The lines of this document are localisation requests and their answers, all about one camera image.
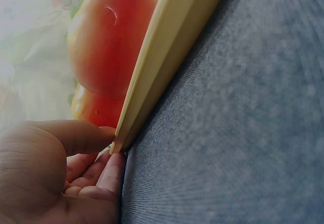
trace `fingernail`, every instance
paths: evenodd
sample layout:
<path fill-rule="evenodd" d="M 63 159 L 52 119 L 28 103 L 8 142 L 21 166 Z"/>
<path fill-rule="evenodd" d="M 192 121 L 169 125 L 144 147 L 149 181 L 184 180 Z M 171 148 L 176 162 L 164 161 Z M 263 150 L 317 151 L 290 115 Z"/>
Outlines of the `fingernail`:
<path fill-rule="evenodd" d="M 109 126 L 101 126 L 100 129 L 109 136 L 115 136 L 115 128 L 109 127 Z"/>

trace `floral tablecloth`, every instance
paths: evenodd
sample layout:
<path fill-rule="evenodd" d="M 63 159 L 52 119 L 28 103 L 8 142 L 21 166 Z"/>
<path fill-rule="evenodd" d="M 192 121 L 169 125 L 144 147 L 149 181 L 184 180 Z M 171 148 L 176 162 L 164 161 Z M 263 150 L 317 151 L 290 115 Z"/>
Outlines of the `floral tablecloth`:
<path fill-rule="evenodd" d="M 22 120 L 70 119 L 66 44 L 82 0 L 0 0 L 0 132 Z"/>

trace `skin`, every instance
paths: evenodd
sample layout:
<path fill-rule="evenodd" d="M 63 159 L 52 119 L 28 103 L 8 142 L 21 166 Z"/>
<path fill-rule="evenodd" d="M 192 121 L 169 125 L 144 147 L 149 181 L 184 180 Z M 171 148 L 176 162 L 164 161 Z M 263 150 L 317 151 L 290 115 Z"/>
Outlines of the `skin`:
<path fill-rule="evenodd" d="M 125 157 L 95 161 L 113 138 L 113 128 L 79 120 L 23 122 L 1 134 L 0 223 L 117 223 Z"/>

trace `tomato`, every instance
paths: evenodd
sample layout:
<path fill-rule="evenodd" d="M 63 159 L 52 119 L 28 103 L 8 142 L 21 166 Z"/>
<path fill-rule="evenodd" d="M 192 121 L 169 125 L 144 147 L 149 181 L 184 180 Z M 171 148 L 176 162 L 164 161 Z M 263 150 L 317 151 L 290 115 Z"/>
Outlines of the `tomato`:
<path fill-rule="evenodd" d="M 74 119 L 86 120 L 97 126 L 117 127 L 125 96 L 105 97 L 77 85 L 71 110 Z"/>
<path fill-rule="evenodd" d="M 72 71 L 88 90 L 125 95 L 157 0 L 85 0 L 68 31 Z"/>

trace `gray carpet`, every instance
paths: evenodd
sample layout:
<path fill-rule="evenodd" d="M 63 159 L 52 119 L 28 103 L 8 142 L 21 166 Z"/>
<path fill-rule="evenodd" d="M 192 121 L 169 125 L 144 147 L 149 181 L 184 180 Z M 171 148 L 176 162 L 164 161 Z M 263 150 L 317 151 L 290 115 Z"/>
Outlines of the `gray carpet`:
<path fill-rule="evenodd" d="M 324 223 L 324 0 L 223 0 L 128 155 L 122 223 Z"/>

